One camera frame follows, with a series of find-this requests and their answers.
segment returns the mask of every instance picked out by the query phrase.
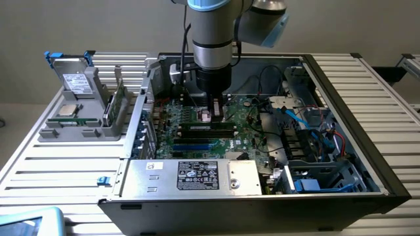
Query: blue ram slot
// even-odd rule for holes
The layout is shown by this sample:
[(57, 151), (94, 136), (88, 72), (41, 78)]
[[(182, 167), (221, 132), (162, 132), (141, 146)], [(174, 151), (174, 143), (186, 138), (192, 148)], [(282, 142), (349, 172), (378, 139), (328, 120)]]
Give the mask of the blue ram slot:
[(210, 150), (210, 145), (173, 145), (172, 149), (174, 151)]

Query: white wall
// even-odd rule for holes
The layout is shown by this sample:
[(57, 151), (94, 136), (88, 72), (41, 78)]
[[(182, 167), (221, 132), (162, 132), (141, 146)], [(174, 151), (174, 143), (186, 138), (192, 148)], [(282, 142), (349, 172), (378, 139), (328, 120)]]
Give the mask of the white wall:
[[(420, 53), (420, 0), (286, 2), (290, 20), (278, 45), (246, 45), (245, 52), (358, 52), (372, 65)], [(181, 18), (182, 6), (169, 0), (1, 0), (0, 101), (49, 102), (58, 81), (42, 59), (46, 50), (178, 51)]]

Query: metal grating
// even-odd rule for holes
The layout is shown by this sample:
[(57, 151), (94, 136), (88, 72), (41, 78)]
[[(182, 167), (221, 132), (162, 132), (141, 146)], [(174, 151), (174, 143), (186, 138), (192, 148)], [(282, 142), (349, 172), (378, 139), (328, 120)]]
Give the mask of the metal grating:
[[(385, 215), (366, 216), (341, 232), (280, 235), (420, 235), (420, 126), (416, 117), (406, 112), (362, 61), (348, 54), (313, 56), (413, 199)], [(102, 71), (100, 80), (108, 88), (116, 86), (113, 65), (117, 63), (122, 65), (125, 84), (132, 85), (133, 92), (138, 91), (145, 77), (141, 67), (145, 58), (146, 54), (136, 53), (94, 55), (94, 65)], [(97, 199), (110, 193), (112, 187), (97, 187), (96, 179), (116, 173), (124, 137), (108, 143), (37, 143), (36, 131), (58, 99), (60, 95), (0, 172), (0, 214), (58, 206), (65, 215), (68, 235), (120, 236), (121, 231), (96, 206)]]

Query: motherboard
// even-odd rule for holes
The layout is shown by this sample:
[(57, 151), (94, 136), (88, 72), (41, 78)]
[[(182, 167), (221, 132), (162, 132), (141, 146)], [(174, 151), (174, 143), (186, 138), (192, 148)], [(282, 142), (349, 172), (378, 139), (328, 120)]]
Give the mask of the motherboard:
[[(244, 158), (254, 160), (258, 167), (266, 167), (264, 135), (250, 129), (246, 120), (248, 116), (257, 116), (252, 100), (256, 99), (246, 96), (229, 99), (224, 106), (224, 122), (218, 124), (222, 127), (216, 133), (200, 131), (210, 128), (206, 107), (184, 106), (176, 100), (158, 102), (153, 110), (156, 159)], [(257, 120), (252, 126), (261, 130)]]

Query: blue latch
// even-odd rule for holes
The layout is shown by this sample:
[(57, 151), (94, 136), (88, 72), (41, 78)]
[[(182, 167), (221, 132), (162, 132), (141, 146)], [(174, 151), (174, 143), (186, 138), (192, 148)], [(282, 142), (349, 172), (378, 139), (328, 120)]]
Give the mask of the blue latch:
[(110, 177), (106, 177), (106, 176), (98, 177), (97, 182), (96, 182), (97, 186), (110, 185), (109, 180), (110, 180)]

